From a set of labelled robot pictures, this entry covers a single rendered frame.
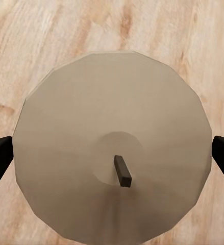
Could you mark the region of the pillar candle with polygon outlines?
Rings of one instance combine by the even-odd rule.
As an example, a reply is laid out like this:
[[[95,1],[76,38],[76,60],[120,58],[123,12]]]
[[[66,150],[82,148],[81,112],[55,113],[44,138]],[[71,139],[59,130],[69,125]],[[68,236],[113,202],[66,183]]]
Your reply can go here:
[[[196,204],[212,129],[169,65],[133,50],[89,51],[26,97],[13,136],[16,183],[63,238],[140,245]]]

